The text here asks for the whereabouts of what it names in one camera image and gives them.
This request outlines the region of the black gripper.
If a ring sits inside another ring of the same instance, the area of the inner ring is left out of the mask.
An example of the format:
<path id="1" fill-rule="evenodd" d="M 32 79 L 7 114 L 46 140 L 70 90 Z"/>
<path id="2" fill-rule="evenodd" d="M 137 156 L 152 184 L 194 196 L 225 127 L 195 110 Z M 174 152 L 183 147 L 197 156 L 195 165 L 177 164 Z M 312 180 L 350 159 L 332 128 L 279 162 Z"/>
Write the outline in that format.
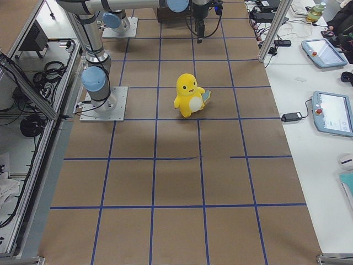
<path id="1" fill-rule="evenodd" d="M 192 4 L 192 16 L 195 21 L 195 30 L 197 35 L 197 43 L 201 44 L 205 38 L 204 19 L 208 16 L 209 4 Z"/>

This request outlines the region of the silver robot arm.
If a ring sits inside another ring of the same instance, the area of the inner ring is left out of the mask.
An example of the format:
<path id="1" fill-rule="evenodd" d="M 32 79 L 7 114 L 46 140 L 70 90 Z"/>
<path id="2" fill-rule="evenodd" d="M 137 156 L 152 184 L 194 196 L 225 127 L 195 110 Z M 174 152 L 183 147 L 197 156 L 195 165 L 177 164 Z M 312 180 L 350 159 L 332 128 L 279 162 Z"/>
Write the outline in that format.
<path id="1" fill-rule="evenodd" d="M 201 43 L 205 38 L 204 19 L 208 11 L 214 8 L 216 14 L 222 15 L 222 1 L 57 1 L 67 15 L 73 16 L 71 25 L 80 44 L 87 51 L 88 68 L 82 73 L 82 83 L 91 98 L 92 109 L 99 114 L 110 113 L 117 105 L 110 85 L 109 72 L 111 58 L 105 52 L 97 25 L 96 12 L 105 11 L 114 17 L 105 24 L 110 28 L 119 28 L 123 18 L 118 13 L 125 9 L 168 8 L 180 13 L 191 8 L 195 18 L 197 38 Z"/>
<path id="2" fill-rule="evenodd" d="M 105 26 L 118 33 L 128 31 L 131 26 L 124 9 L 105 12 L 103 14 L 103 23 Z"/>

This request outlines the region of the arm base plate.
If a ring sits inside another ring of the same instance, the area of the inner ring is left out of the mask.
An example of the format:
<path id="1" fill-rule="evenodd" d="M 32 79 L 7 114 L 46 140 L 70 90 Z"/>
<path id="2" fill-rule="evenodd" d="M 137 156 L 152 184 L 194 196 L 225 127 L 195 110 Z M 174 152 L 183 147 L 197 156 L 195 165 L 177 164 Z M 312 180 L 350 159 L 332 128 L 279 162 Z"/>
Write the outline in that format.
<path id="1" fill-rule="evenodd" d="M 102 37 L 104 39 L 121 39 L 121 38 L 135 38 L 137 34 L 137 17 L 119 18 L 104 18 L 105 29 Z"/>
<path id="2" fill-rule="evenodd" d="M 80 113 L 80 121 L 82 122 L 109 122 L 124 121 L 128 87 L 111 87 L 111 94 L 107 101 L 92 101 L 89 93 L 85 95 L 85 100 L 89 103 L 84 104 Z"/>

